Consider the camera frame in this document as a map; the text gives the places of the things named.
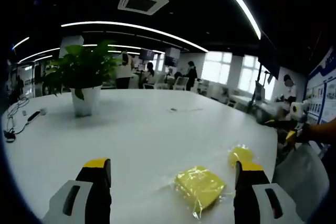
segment human arm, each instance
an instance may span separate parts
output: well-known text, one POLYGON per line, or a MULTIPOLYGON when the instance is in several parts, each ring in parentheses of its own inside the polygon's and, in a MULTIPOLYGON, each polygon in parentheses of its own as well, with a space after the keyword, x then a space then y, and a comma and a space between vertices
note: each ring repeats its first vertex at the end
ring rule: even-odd
POLYGON ((328 123, 307 125, 303 129, 301 140, 314 140, 324 144, 336 143, 336 118, 328 123))

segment white chair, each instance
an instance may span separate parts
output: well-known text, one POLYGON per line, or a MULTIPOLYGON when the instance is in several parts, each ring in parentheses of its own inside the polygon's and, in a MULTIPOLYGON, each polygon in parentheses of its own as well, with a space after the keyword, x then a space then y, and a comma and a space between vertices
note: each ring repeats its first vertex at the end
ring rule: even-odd
POLYGON ((208 90, 210 87, 210 82, 208 80, 202 80, 202 82, 198 85, 197 91, 200 95, 207 96, 208 90))
POLYGON ((239 91, 238 90, 229 91, 229 99, 228 99, 227 105, 235 109, 238 103, 235 100, 230 99, 230 95, 239 95, 239 91))
POLYGON ((143 89, 154 89, 154 85, 153 84, 143 84, 143 89))
POLYGON ((173 90, 185 90, 188 80, 188 77, 178 77, 173 86, 173 90))
POLYGON ((168 84, 165 83, 166 75, 164 73, 160 73, 157 76, 156 82, 154 84, 155 89, 169 89, 168 84))
POLYGON ((229 101, 229 88, 226 85, 219 85, 218 101, 227 104, 229 101))
POLYGON ((300 218, 307 222, 329 190, 329 179, 321 159, 309 144, 302 144, 276 168, 277 183, 296 203, 300 218))

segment desk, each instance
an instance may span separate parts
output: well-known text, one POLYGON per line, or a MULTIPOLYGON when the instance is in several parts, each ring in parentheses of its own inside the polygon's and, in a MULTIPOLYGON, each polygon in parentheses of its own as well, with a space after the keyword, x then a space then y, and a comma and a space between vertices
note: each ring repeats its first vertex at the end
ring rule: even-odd
POLYGON ((244 106, 247 106, 248 103, 252 100, 251 97, 244 97, 242 95, 230 95, 230 99, 236 101, 236 103, 240 103, 244 106))
MULTIPOLYGON (((275 129, 192 92, 102 90, 99 111, 85 118, 74 117, 70 93, 32 98, 23 109, 29 116, 42 107, 48 113, 5 144, 19 190, 39 218, 52 195, 99 157, 111 159, 113 224, 197 223, 170 184, 178 172, 204 165, 228 184, 225 192, 234 192, 235 171, 227 156, 237 144, 247 145, 269 180, 273 177, 275 129)), ((16 116, 20 128, 27 117, 21 110, 16 116)), ((202 218, 234 223, 233 195, 202 218)))

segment white flower pot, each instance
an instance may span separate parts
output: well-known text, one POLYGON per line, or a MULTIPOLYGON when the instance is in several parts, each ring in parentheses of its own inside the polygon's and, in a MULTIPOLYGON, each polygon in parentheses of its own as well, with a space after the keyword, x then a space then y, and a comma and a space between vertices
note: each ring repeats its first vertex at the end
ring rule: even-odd
POLYGON ((101 86, 82 89, 84 100, 75 95, 75 89, 70 89, 76 116, 92 115, 98 106, 100 89, 101 86))

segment poster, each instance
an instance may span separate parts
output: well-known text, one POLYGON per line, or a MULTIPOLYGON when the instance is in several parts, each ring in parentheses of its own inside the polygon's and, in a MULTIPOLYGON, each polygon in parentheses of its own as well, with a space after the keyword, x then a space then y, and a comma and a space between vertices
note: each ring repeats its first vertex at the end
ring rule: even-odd
POLYGON ((310 102, 308 116, 315 123, 336 118, 336 50, 331 47, 307 77, 305 99, 310 102))
POLYGON ((336 118, 336 79, 327 82, 325 94, 321 123, 329 122, 336 118))

